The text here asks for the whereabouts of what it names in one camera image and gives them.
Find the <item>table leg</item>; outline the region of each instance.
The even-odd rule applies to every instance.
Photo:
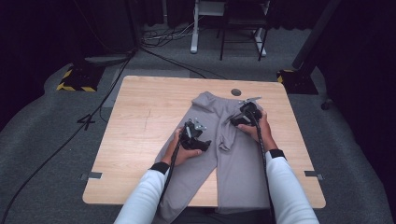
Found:
[[[260,50],[262,49],[262,28],[259,28],[256,32],[256,34],[254,35],[254,42],[256,42],[257,45],[257,49]],[[265,52],[265,48],[262,50],[262,57],[264,57],[265,55],[267,55],[267,52]]]
[[[192,40],[191,40],[191,53],[198,52],[198,16],[199,16],[199,0],[195,0],[195,8],[194,8],[194,29],[192,31]]]

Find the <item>person's right hand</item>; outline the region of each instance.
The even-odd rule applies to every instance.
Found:
[[[262,118],[259,121],[259,125],[262,130],[262,142],[264,143],[265,151],[268,151],[270,149],[277,148],[277,145],[273,139],[273,136],[271,135],[270,124],[267,120],[267,112],[263,110],[261,110],[261,112]],[[256,140],[256,142],[259,142],[259,136],[257,135],[257,128],[255,126],[239,124],[237,127],[243,132],[248,133],[254,140]]]

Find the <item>black wristband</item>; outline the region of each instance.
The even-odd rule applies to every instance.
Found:
[[[166,162],[160,161],[157,163],[154,163],[154,165],[151,166],[150,170],[155,170],[163,173],[163,175],[166,174],[166,171],[168,171],[169,165]]]
[[[286,159],[285,154],[284,154],[283,151],[280,150],[280,149],[271,149],[271,150],[270,150],[270,153],[271,153],[271,157],[272,157],[272,158],[283,157],[283,158]]]

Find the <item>person's left hand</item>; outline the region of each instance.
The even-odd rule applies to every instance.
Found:
[[[176,147],[176,144],[180,137],[180,132],[182,130],[183,130],[183,127],[179,127],[175,130],[174,139],[172,139],[172,141],[169,143],[168,149],[166,149],[165,155],[163,156],[163,159],[161,160],[161,161],[167,163],[168,165],[171,164],[171,158],[172,158],[173,152],[175,151],[175,147]],[[182,145],[180,145],[180,147],[178,149],[176,161],[175,161],[175,166],[180,165],[188,158],[196,157],[201,154],[202,154],[202,150],[199,148],[187,150]]]

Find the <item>chair leg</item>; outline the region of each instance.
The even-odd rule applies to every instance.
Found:
[[[222,29],[222,39],[221,39],[221,53],[220,53],[220,60],[222,61],[222,53],[224,51],[224,39],[225,39],[225,28]]]
[[[259,61],[262,60],[262,51],[264,50],[265,40],[267,38],[268,29],[265,29],[264,37],[262,38],[262,48],[260,49]]]

